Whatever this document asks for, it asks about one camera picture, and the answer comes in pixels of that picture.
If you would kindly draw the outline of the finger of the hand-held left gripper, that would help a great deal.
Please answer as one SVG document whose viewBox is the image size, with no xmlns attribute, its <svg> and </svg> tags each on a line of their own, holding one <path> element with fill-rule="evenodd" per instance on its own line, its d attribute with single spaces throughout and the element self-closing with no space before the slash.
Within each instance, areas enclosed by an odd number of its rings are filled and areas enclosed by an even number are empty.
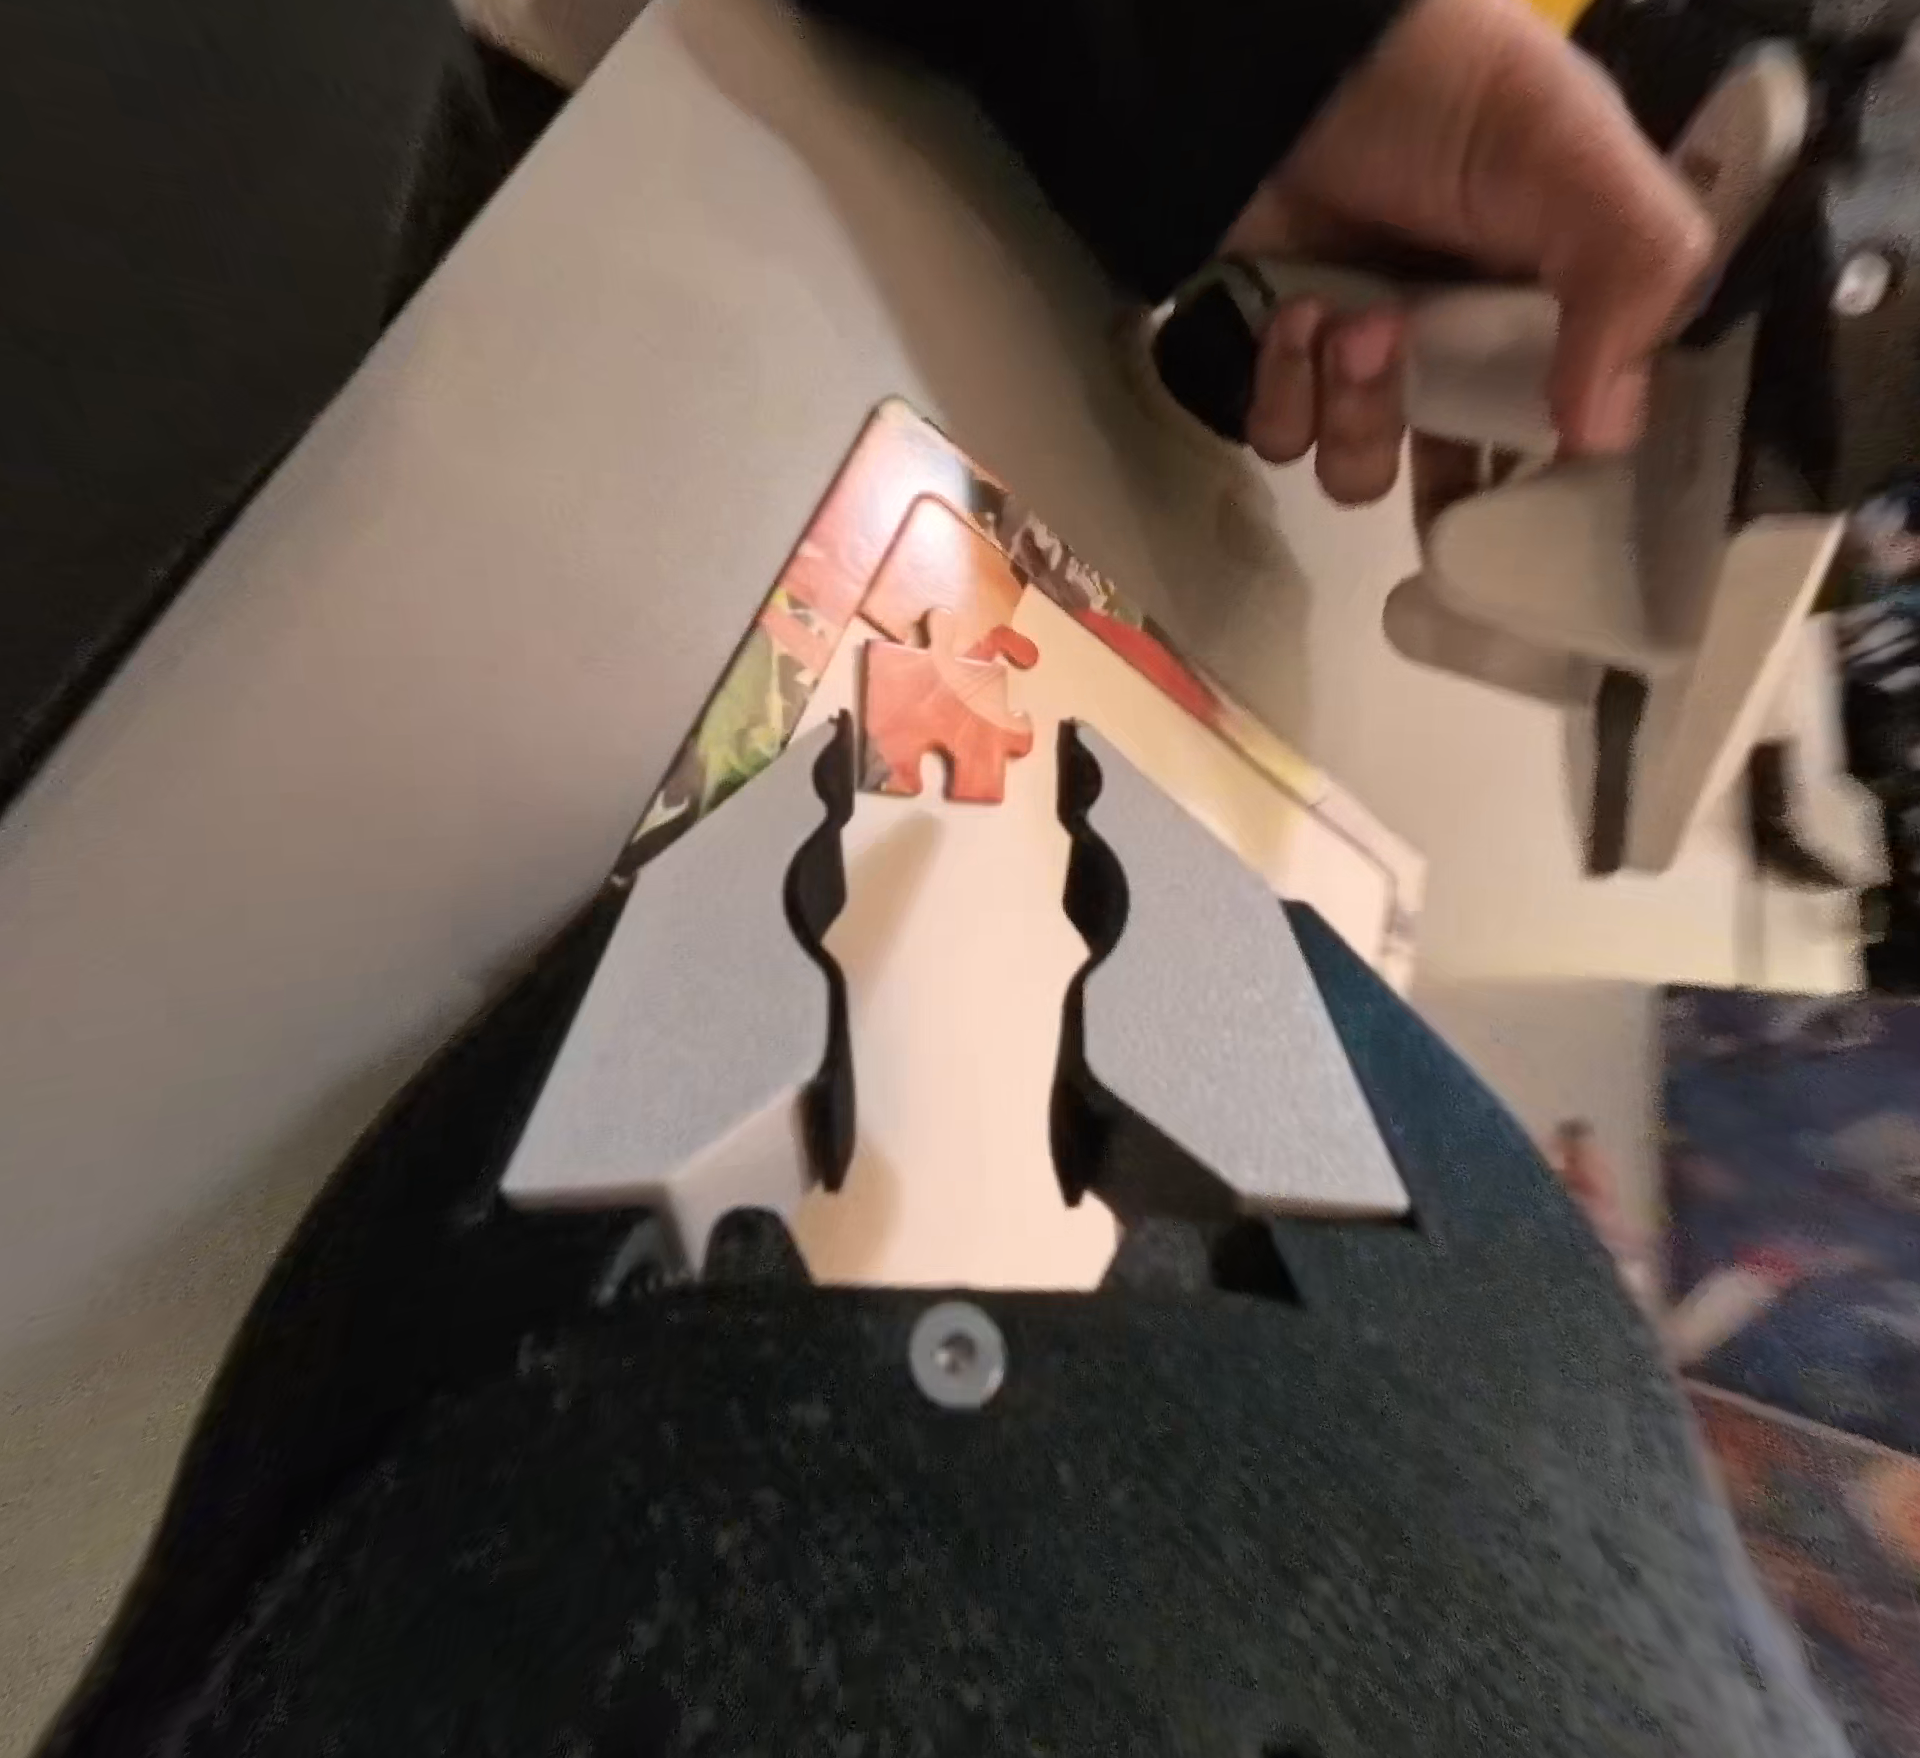
<svg viewBox="0 0 1920 1758">
<path fill-rule="evenodd" d="M 1772 697 L 1772 738 L 1780 747 L 1787 844 L 1806 854 L 1832 889 L 1872 889 L 1885 880 L 1885 825 L 1881 803 L 1849 772 L 1832 623 L 1806 623 L 1792 635 Z"/>
<path fill-rule="evenodd" d="M 1765 733 L 1832 515 L 1716 528 L 1730 490 L 1645 481 L 1582 457 L 1432 515 L 1380 608 L 1421 668 L 1561 709 L 1567 796 L 1589 880 L 1665 871 Z"/>
</svg>

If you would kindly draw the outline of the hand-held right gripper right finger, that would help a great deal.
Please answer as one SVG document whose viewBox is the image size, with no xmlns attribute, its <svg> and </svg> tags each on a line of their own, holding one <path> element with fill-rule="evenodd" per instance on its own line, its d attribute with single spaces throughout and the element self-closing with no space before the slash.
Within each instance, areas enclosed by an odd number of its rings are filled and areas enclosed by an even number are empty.
<svg viewBox="0 0 1920 1758">
<path fill-rule="evenodd" d="M 1087 719 L 1058 728 L 1062 1200 L 1146 1217 L 1411 1217 L 1407 1178 L 1271 886 Z"/>
</svg>

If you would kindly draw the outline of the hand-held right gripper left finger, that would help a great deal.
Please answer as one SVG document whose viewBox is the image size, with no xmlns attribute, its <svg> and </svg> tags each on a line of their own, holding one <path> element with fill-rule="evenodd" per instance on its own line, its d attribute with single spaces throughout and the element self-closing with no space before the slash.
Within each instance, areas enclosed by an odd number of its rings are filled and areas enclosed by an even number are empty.
<svg viewBox="0 0 1920 1758">
<path fill-rule="evenodd" d="M 848 976 L 851 714 L 795 733 L 629 880 L 509 1158 L 536 1215 L 644 1206 L 714 1235 L 795 1217 L 857 1144 Z"/>
</svg>

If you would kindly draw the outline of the jigsaw puzzle frame board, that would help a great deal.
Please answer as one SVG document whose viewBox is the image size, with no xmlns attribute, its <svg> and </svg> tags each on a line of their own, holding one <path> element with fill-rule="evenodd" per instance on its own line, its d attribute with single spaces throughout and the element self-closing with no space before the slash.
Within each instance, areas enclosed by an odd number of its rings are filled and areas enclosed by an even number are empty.
<svg viewBox="0 0 1920 1758">
<path fill-rule="evenodd" d="M 1021 573 L 1012 680 L 1032 719 L 1002 808 L 874 796 L 857 733 L 863 589 L 915 497 L 962 506 Z M 908 399 L 881 399 L 807 520 L 731 668 L 660 772 L 629 854 L 667 847 L 809 722 L 851 714 L 848 976 L 857 1144 L 807 1190 L 802 1257 L 826 1287 L 1087 1288 L 1121 1217 L 1062 1200 L 1046 1144 L 1058 1020 L 1085 938 L 1062 913 L 1058 728 L 1087 719 L 1281 903 L 1307 903 L 1391 990 L 1411 972 L 1421 859 L 1317 766 L 1189 668 L 1162 628 Z"/>
</svg>

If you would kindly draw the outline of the red fan-patterned jigsaw piece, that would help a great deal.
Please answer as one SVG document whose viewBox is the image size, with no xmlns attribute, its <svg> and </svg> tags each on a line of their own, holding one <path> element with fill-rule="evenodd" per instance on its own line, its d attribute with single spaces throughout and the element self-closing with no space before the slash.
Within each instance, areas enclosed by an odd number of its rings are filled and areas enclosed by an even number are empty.
<svg viewBox="0 0 1920 1758">
<path fill-rule="evenodd" d="M 922 796 L 922 761 L 937 761 L 942 803 L 1002 808 L 1004 766 L 1039 738 L 1012 680 L 1039 662 L 1041 648 L 1004 623 L 966 641 L 947 608 L 930 608 L 915 641 L 874 635 L 857 668 L 857 784 Z"/>
</svg>

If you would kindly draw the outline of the orange corner jigsaw piece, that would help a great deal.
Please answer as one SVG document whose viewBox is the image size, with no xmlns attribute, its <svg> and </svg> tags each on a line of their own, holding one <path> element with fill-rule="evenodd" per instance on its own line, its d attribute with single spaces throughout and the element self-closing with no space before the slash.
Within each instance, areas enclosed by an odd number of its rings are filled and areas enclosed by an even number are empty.
<svg viewBox="0 0 1920 1758">
<path fill-rule="evenodd" d="M 1015 623 L 1015 565 L 942 497 L 915 497 L 863 589 L 863 623 L 890 641 L 937 641 L 966 660 Z"/>
</svg>

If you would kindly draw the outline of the person's left hand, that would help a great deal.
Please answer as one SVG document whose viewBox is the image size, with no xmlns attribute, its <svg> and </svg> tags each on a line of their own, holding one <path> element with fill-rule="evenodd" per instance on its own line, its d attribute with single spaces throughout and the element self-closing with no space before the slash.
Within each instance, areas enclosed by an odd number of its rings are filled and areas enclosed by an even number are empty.
<svg viewBox="0 0 1920 1758">
<path fill-rule="evenodd" d="M 1387 274 L 1435 252 L 1541 280 L 1561 450 L 1645 436 L 1651 354 L 1696 309 L 1716 228 L 1610 77 L 1525 0 L 1411 0 L 1222 238 L 1226 258 Z"/>
</svg>

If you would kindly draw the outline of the illustrated cardboard puzzle box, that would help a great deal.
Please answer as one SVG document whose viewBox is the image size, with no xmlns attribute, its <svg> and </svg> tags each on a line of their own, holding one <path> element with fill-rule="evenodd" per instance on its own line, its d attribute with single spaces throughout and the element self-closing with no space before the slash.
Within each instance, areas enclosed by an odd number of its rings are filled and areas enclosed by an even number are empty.
<svg viewBox="0 0 1920 1758">
<path fill-rule="evenodd" d="M 1670 984 L 1665 1329 L 1855 1751 L 1920 1746 L 1920 1012 Z"/>
</svg>

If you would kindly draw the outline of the person's black clothing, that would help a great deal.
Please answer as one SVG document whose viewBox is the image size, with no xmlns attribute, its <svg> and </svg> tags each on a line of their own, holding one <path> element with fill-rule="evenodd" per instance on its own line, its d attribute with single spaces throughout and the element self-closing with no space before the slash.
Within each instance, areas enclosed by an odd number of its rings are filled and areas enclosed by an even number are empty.
<svg viewBox="0 0 1920 1758">
<path fill-rule="evenodd" d="M 0 0 L 6 796 L 389 320 L 450 0 Z"/>
</svg>

